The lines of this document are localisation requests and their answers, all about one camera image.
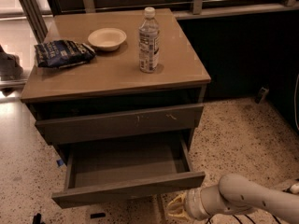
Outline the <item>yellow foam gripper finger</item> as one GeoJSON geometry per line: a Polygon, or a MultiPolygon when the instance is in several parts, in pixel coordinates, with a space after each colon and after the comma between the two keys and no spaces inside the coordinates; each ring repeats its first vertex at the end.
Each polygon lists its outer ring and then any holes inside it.
{"type": "Polygon", "coordinates": [[[174,198],[166,207],[167,214],[178,220],[189,221],[191,218],[185,209],[186,194],[181,193],[174,198]]]}

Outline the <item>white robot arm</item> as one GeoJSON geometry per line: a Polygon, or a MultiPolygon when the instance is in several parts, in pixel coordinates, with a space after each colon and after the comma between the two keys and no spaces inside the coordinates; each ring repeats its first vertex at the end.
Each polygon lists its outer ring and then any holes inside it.
{"type": "Polygon", "coordinates": [[[284,190],[269,189],[243,175],[223,175],[214,186],[190,189],[167,206],[170,217],[204,220],[217,214],[244,215],[262,209],[289,224],[299,224],[299,182],[284,190]]]}

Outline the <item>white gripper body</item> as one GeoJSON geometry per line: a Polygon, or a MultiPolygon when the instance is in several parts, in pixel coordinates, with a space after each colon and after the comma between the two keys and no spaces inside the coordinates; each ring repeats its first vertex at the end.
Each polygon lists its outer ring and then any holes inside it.
{"type": "Polygon", "coordinates": [[[190,189],[186,193],[185,198],[185,210],[188,215],[196,220],[204,220],[209,218],[209,214],[206,212],[202,200],[201,189],[190,189]]]}

